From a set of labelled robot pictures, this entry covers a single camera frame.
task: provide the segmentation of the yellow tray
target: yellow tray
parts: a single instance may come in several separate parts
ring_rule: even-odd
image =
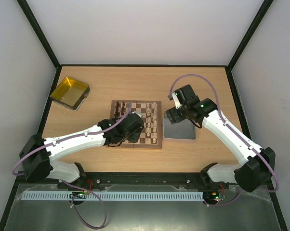
[[[72,110],[77,110],[91,92],[89,86],[73,78],[66,77],[52,92],[50,98]]]

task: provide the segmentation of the metal floor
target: metal floor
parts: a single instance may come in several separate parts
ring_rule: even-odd
[[[5,231],[89,231],[70,208],[68,201],[21,200],[29,187],[20,185]],[[28,190],[57,190],[55,185]],[[113,186],[110,191],[176,191],[171,186]],[[234,190],[226,190],[232,199]],[[277,217],[267,193],[245,193],[236,202],[222,207],[206,207],[202,202],[106,201],[108,225],[103,231],[279,231]],[[97,201],[78,206],[83,218],[94,226],[104,219]]]

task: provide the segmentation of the wooden table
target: wooden table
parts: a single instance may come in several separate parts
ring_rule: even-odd
[[[174,106],[167,98],[174,80],[184,74],[206,77],[216,88],[221,109],[240,128],[238,115],[223,67],[97,67],[64,66],[58,83],[72,77],[89,84],[91,93],[76,112],[52,103],[43,137],[57,137],[89,128],[109,118],[113,99],[162,101],[162,111]],[[190,84],[200,99],[214,95],[208,84],[196,77],[181,79],[175,89]],[[212,162],[237,163],[233,154],[210,131],[197,129],[194,143],[164,141],[161,150],[90,148],[70,154],[62,161],[82,164],[92,172],[200,172]]]

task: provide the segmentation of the wooden chessboard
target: wooden chessboard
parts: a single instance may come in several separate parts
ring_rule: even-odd
[[[115,114],[117,102],[119,103],[119,115]],[[130,141],[123,142],[119,148],[162,148],[162,110],[161,101],[136,101],[136,100],[113,100],[111,104],[110,118],[115,115],[122,117],[121,108],[124,105],[123,112],[128,110],[128,103],[132,103],[131,111],[142,113],[144,121],[144,129],[141,132],[137,143]]]

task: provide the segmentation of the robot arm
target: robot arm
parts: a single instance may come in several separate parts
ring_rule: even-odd
[[[81,185],[86,178],[82,166],[79,163],[68,164],[58,159],[86,148],[121,144],[126,140],[137,142],[144,128],[142,115],[137,112],[129,114],[113,129],[98,134],[114,125],[118,119],[117,117],[104,119],[88,129],[62,137],[43,139],[38,134],[32,136],[21,151],[20,158],[39,147],[45,148],[22,162],[27,182],[52,178]]]
[[[172,124],[184,119],[191,120],[199,127],[205,127],[214,133],[234,154],[238,165],[220,165],[212,163],[205,168],[207,181],[237,183],[241,188],[252,192],[265,181],[270,179],[271,173],[264,163],[252,150],[260,153],[273,168],[275,153],[272,149],[263,149],[239,131],[221,112],[225,122],[220,118],[217,105],[210,99],[199,100],[190,85],[186,85],[172,93],[170,99],[175,107],[166,111]]]

